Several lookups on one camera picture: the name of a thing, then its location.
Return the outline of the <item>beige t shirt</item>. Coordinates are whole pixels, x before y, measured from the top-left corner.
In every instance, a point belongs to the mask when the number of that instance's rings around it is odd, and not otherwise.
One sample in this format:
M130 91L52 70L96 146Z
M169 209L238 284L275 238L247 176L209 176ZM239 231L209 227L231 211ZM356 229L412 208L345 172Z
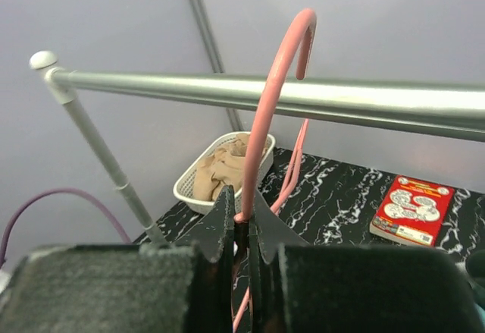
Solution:
M237 133L196 163L194 199L214 202L224 186L232 186L235 193L242 189L248 142L249 134Z

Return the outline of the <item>pink wire hanger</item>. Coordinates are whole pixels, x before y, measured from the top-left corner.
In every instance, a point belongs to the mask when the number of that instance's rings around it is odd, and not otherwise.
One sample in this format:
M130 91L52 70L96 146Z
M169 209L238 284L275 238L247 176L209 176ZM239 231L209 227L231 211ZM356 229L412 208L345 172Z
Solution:
M267 139L271 120L274 115L280 92L285 82L289 67L295 58L296 51L300 47L298 64L296 67L297 80L305 78L308 61L311 56L314 33L316 30L316 13L311 9L300 11L293 22L290 24L282 43L275 56L274 62L269 71L264 85L261 98L256 109L249 143L246 150L244 164L244 178L241 196L241 212L234 216L237 224L246 223L252 216L252 200L255 195L258 168L261 163L262 151ZM309 119L305 119L300 127L299 134L293 149L292 157L286 176L283 180L280 194L274 204L270 207L271 211L278 216L280 207L289 195L293 192L299 178L299 171L302 158L302 147L308 129ZM245 295L239 305L236 315L233 318L233 332L239 327L243 313L248 306L250 298L249 287L246 288Z

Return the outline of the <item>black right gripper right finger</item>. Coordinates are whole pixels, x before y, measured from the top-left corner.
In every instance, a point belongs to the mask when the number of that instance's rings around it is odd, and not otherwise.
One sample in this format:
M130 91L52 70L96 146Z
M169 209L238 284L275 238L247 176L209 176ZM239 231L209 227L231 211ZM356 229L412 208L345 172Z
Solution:
M482 332L455 263L429 247L312 246L255 194L249 220L254 332Z

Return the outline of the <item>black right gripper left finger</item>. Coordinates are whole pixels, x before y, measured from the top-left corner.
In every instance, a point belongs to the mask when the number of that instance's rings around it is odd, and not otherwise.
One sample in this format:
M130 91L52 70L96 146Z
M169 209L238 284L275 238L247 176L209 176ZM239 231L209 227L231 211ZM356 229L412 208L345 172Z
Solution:
M234 191L174 243L38 247L1 295L3 332L230 332Z

